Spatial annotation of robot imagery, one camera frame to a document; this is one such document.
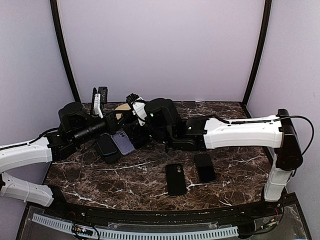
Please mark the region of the black phone case bottom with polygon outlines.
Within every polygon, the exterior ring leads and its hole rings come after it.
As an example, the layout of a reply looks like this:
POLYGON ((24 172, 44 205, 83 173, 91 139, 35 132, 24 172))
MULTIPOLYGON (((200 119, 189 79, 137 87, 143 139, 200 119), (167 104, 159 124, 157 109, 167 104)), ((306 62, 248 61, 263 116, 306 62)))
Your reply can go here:
POLYGON ((116 153, 116 154, 106 156, 104 158, 104 162, 106 164, 113 165, 113 164, 116 164, 120 158, 121 156, 118 153, 116 153))

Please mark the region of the beige round plate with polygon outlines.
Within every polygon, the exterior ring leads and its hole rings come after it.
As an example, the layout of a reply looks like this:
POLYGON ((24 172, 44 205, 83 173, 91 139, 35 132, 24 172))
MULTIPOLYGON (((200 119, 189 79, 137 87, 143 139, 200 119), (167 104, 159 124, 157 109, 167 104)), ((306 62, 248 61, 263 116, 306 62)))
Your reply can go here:
POLYGON ((117 106, 115 111, 117 112, 115 115, 117 120, 127 120, 132 115, 132 109, 128 103, 117 106))

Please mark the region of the black frame post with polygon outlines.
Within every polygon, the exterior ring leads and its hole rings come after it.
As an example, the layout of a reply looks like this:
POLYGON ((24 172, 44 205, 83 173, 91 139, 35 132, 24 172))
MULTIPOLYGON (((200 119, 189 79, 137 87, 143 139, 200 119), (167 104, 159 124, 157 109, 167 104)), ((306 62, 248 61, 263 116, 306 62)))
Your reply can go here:
POLYGON ((67 77, 68 85, 70 87, 74 101, 81 103, 82 101, 76 86, 76 81, 72 72, 71 63, 67 53, 67 48, 66 48, 64 34, 63 34, 63 28, 62 28, 61 19, 60 19, 58 1, 50 0, 49 3, 50 3, 55 35, 58 43, 58 48, 59 48, 60 56, 62 59, 64 71, 67 77))
POLYGON ((265 41, 266 41, 267 32, 268 32, 270 15, 271 15, 272 2, 273 2, 272 0, 264 1, 263 15, 261 20, 261 27, 260 27, 257 46, 256 46, 256 51, 255 51, 250 75, 248 78, 247 86, 241 102, 245 107, 247 107, 249 103, 249 100, 254 88, 255 80, 258 74, 260 62, 262 59, 263 50, 264 50, 265 41))

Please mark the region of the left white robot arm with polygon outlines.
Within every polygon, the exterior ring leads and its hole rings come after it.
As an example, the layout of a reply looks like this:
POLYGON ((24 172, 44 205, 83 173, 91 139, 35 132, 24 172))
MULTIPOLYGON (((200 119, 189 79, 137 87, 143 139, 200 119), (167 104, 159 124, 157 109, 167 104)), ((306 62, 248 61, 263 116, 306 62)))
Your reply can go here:
POLYGON ((0 149, 0 195, 24 202, 49 207, 60 218, 67 218, 70 206, 59 199, 60 190, 54 186, 39 185, 11 176, 8 170, 64 160, 74 154, 82 144, 103 134, 114 134, 130 116, 130 110, 111 110, 94 115, 83 110, 79 102, 71 102, 58 111, 60 125, 41 133, 31 141, 0 149))

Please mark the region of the black phone case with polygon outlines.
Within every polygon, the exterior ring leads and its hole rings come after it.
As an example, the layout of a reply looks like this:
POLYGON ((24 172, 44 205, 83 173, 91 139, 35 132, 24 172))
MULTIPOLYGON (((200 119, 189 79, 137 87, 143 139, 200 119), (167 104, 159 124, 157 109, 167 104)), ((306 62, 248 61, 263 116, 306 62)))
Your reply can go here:
POLYGON ((167 191, 170 196, 182 196, 187 193, 185 174, 180 163, 165 166, 167 191))
POLYGON ((113 164, 116 164, 120 158, 121 156, 118 153, 116 153, 116 154, 106 156, 104 158, 104 162, 106 164, 113 165, 113 164))

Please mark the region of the dark phone with teal edge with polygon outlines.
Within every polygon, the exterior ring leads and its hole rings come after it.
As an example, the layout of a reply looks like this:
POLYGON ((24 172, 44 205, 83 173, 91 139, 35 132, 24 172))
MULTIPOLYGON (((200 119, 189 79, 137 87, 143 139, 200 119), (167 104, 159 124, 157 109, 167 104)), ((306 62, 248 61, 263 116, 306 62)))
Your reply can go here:
POLYGON ((118 150, 108 134, 103 134, 95 144, 95 150, 104 158, 115 155, 118 150))

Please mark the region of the lavender phone case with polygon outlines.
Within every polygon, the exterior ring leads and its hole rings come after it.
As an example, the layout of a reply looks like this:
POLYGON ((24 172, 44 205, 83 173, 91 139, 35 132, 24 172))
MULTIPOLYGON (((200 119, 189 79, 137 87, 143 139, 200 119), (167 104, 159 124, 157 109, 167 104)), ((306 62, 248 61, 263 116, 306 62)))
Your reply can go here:
POLYGON ((134 145, 131 143, 130 138, 125 131, 120 130, 111 136, 114 144, 117 146, 120 153, 124 156, 135 151, 134 145))

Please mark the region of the left black frame post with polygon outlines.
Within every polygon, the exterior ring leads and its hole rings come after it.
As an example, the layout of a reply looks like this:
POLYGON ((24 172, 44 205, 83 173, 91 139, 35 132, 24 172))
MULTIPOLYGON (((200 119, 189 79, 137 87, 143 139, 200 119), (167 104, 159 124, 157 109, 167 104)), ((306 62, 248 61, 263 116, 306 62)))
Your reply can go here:
POLYGON ((67 77, 68 85, 70 87, 74 101, 81 103, 82 101, 76 86, 76 81, 72 72, 71 63, 67 53, 67 48, 66 48, 64 34, 63 34, 63 28, 62 28, 61 19, 60 19, 58 1, 50 0, 49 3, 50 3, 55 35, 58 43, 58 48, 59 48, 60 56, 62 59, 64 71, 67 77))

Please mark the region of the right black frame post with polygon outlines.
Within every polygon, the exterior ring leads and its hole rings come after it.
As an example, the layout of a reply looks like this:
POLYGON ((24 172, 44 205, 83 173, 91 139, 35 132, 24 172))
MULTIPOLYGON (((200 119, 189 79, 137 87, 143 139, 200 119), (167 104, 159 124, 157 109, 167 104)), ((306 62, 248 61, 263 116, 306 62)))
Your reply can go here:
POLYGON ((241 102, 245 107, 247 107, 249 103, 249 100, 254 88, 255 80, 258 74, 260 62, 262 59, 263 50, 264 50, 265 41, 266 41, 267 32, 268 32, 270 15, 271 15, 272 2, 273 2, 272 0, 264 1, 263 15, 261 20, 261 27, 260 27, 257 46, 256 46, 256 51, 255 51, 250 75, 248 78, 247 86, 241 102))

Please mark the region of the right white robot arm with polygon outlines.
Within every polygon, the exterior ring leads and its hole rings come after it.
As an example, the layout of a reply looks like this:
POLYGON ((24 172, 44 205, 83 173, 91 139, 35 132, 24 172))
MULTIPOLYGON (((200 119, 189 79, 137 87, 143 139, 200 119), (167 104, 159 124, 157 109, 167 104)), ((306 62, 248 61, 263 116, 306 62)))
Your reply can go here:
POLYGON ((278 109, 276 115, 260 118, 223 119, 215 114, 182 119, 171 99, 145 101, 132 93, 126 102, 139 125, 167 148, 205 151, 224 147, 260 146, 273 148, 275 160, 263 188, 263 200, 255 213, 266 217, 275 208, 283 189, 303 163, 293 115, 278 109))

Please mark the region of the black front rail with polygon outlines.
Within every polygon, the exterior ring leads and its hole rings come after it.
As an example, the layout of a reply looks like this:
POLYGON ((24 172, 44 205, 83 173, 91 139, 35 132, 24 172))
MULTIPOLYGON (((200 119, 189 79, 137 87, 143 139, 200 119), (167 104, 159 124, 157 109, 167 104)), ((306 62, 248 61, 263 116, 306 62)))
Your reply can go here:
POLYGON ((121 224, 194 224, 218 222, 220 224, 252 221, 263 215, 262 203, 181 211, 115 210, 68 203, 60 216, 97 225, 121 224))

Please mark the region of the black phone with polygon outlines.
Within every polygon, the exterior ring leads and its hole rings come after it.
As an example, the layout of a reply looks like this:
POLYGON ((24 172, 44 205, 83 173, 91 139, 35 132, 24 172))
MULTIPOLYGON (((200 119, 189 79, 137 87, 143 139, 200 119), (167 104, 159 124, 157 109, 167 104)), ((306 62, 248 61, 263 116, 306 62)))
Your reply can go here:
POLYGON ((209 154, 202 153, 195 155, 194 162, 200 183, 205 184, 216 182, 216 173, 209 154))

